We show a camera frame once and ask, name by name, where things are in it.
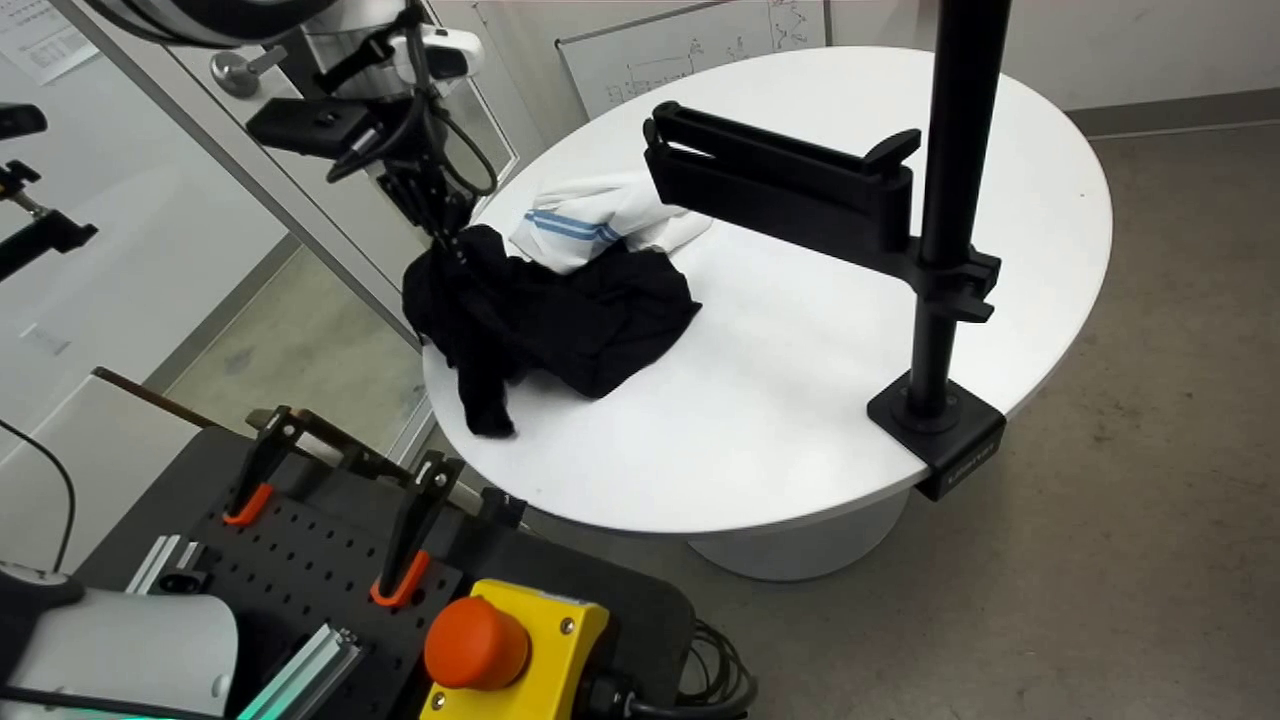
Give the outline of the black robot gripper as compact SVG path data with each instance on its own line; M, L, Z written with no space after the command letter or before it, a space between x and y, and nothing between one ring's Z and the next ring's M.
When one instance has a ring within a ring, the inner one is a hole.
M442 142L418 100L266 100L246 138L263 148L318 155L340 186L372 164L408 216L465 216L468 195L442 175Z

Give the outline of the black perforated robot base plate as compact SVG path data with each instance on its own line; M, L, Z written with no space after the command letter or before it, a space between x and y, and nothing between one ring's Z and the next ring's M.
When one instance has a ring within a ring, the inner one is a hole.
M293 451L271 472L275 496L263 517L231 531L219 512L246 451L245 436L197 434L86 551L80 576L121 587L143 569L156 539L190 539L201 550L197 584L246 619L246 685L283 667L318 625L354 634L364 657L312 720L418 720L432 689L422 634L476 582L526 584L612 613L571 720L625 720L635 706L666 709L676 699L696 613L672 584L537 539L516 527L502 499L476 517L442 506L428 527L428 576L408 610L383 613L366 601L366 587L405 491Z

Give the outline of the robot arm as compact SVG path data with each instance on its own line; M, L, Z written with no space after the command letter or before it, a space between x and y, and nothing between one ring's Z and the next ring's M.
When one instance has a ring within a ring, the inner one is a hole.
M447 116L439 88L479 64L479 42L393 0L360 23L372 0L86 0L97 15L147 46L238 47L283 46L299 34L354 34L360 46L317 76L317 100L271 100L246 138L299 155L328 155L328 182L372 164L414 224L457 219L494 190L479 145Z

